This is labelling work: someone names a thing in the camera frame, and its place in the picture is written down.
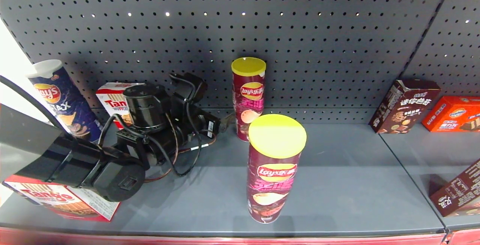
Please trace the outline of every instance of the chocolate box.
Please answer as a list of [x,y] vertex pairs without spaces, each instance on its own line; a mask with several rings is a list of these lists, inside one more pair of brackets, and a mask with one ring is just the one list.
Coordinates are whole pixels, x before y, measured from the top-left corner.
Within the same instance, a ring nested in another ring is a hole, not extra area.
[[378,134],[406,134],[439,92],[434,81],[395,80],[369,124]]
[[29,202],[43,206],[67,219],[111,221],[119,202],[108,202],[93,191],[47,183],[21,176],[10,176],[3,184],[23,194]]
[[442,216],[480,214],[480,159],[430,196]]
[[431,132],[480,132],[480,97],[443,96],[422,124]]

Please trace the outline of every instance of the yellow lid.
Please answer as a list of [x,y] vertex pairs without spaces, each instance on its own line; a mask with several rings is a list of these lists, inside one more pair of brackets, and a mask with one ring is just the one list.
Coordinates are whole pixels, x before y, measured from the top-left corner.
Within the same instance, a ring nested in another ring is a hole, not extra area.
[[267,64],[255,57],[241,57],[232,62],[232,71],[240,76],[255,76],[265,72]]
[[305,147],[307,132],[293,118],[270,114],[255,119],[248,129],[250,144],[265,156],[277,159],[297,155]]

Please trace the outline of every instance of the white lid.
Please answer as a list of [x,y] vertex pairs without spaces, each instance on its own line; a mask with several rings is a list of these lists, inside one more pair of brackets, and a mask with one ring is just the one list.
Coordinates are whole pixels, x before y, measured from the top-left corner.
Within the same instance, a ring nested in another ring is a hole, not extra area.
[[61,60],[58,60],[58,59],[43,60],[42,62],[33,64],[33,68],[27,74],[25,74],[25,77],[50,78],[53,76],[53,72],[60,69],[61,67],[63,67]]

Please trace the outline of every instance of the blue lay's chip can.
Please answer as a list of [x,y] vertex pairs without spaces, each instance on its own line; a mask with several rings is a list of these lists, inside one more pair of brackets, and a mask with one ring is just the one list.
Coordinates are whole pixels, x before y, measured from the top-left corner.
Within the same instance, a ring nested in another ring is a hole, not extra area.
[[54,110],[57,119],[68,127],[72,135],[91,142],[98,140],[102,125],[70,79],[62,61],[49,59],[33,66],[34,72],[26,77]]

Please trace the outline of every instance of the orange snack box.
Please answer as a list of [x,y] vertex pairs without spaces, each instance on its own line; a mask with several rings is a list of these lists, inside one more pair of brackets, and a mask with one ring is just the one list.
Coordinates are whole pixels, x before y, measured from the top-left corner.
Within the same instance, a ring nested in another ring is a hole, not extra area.
[[30,201],[67,219],[111,221],[120,204],[108,202],[91,190],[76,189],[16,175],[7,178],[4,183]]
[[479,132],[480,97],[443,96],[422,124],[431,132]]

